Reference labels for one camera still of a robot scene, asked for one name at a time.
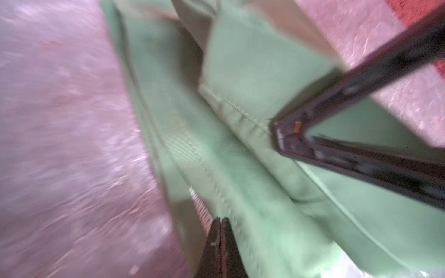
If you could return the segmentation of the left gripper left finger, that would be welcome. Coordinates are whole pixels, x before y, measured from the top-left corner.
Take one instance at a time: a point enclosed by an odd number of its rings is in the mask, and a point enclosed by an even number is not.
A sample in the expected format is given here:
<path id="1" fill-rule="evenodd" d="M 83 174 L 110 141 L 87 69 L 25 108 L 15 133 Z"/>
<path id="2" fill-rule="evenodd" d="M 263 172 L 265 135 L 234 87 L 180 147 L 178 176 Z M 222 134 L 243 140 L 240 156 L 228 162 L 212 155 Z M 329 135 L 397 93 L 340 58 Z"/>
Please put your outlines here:
<path id="1" fill-rule="evenodd" d="M 202 257 L 194 278 L 219 278 L 221 276 L 221 220 L 216 218 L 212 221 Z"/>

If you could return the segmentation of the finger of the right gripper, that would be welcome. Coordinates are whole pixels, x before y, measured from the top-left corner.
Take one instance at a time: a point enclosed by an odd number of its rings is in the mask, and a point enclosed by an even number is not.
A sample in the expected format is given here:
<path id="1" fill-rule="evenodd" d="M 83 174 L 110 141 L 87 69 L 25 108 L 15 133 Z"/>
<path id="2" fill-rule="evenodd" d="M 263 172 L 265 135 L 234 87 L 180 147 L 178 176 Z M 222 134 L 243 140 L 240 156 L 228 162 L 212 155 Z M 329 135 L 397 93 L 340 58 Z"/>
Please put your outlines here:
<path id="1" fill-rule="evenodd" d="M 273 123 L 276 139 L 306 137 L 313 126 L 364 98 L 445 57 L 445 6 L 439 5 L 417 23 L 376 49 L 341 79 Z"/>
<path id="2" fill-rule="evenodd" d="M 319 137 L 307 141 L 276 133 L 274 141 L 283 156 L 445 208 L 444 163 Z"/>

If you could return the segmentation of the green skirt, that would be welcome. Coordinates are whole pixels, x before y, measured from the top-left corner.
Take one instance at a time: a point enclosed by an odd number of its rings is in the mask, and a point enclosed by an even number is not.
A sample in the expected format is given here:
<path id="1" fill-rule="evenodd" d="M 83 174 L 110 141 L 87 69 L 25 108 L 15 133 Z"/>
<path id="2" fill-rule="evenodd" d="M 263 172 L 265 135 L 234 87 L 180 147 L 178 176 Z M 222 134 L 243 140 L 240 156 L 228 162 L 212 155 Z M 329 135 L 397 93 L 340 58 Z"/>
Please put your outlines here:
<path id="1" fill-rule="evenodd" d="M 294 1 L 102 7 L 193 270 L 190 190 L 229 219 L 250 278 L 318 278 L 342 253 L 375 276 L 444 269 L 442 210 L 275 151 L 273 117 L 346 70 Z"/>

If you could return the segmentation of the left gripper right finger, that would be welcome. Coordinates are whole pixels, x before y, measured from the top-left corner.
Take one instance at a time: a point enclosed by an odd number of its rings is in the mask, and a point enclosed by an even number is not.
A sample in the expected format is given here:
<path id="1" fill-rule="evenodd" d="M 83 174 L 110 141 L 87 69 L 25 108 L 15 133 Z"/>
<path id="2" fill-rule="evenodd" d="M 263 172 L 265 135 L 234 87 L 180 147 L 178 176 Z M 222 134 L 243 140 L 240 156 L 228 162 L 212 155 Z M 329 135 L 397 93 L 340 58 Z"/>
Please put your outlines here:
<path id="1" fill-rule="evenodd" d="M 220 225 L 220 260 L 221 278 L 248 278 L 228 218 Z"/>

